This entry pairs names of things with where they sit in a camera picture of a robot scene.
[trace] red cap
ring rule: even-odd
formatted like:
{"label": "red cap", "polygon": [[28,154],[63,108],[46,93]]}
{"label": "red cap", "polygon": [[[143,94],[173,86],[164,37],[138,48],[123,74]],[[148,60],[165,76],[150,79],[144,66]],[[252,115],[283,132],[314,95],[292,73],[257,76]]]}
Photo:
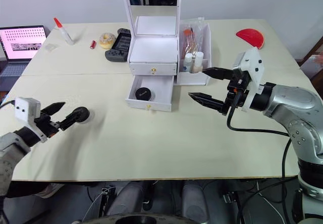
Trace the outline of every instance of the red cap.
{"label": "red cap", "polygon": [[61,25],[60,21],[59,21],[56,17],[54,17],[54,21],[55,21],[55,23],[56,23],[56,25],[57,25],[57,27],[58,27],[58,28],[63,27],[63,26]]}
{"label": "red cap", "polygon": [[190,29],[186,29],[186,30],[184,30],[184,35],[185,36],[189,36],[189,35],[191,35],[192,34],[192,31],[190,30]]}

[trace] open drawer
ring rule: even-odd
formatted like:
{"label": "open drawer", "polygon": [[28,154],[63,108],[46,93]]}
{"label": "open drawer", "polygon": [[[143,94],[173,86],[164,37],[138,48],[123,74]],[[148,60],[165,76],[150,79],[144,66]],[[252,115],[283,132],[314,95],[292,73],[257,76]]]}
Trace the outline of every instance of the open drawer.
{"label": "open drawer", "polygon": [[[126,102],[132,108],[172,111],[174,76],[135,75]],[[151,91],[149,101],[136,99],[136,91],[146,87]]]}

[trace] laptop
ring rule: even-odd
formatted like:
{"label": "laptop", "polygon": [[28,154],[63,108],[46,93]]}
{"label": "laptop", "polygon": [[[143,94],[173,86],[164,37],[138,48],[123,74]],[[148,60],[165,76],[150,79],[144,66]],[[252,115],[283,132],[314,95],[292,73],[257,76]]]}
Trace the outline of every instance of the laptop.
{"label": "laptop", "polygon": [[0,43],[7,66],[0,73],[0,91],[10,91],[46,40],[43,26],[0,28]]}

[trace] laptop screen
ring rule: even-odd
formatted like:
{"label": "laptop screen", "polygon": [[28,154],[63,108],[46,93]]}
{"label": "laptop screen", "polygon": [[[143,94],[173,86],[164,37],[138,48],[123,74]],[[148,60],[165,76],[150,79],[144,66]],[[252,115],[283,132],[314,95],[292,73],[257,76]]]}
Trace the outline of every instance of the laptop screen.
{"label": "laptop screen", "polygon": [[45,40],[43,26],[0,28],[0,42],[8,61],[32,59]]}

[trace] plastic bag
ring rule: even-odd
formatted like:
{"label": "plastic bag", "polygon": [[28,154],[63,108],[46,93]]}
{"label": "plastic bag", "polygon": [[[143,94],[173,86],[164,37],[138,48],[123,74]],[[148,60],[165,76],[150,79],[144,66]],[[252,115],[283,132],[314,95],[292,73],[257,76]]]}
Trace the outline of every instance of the plastic bag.
{"label": "plastic bag", "polygon": [[204,17],[181,22],[180,26],[180,54],[184,59],[185,54],[192,53],[193,58],[198,51],[203,51],[203,35],[206,26]]}

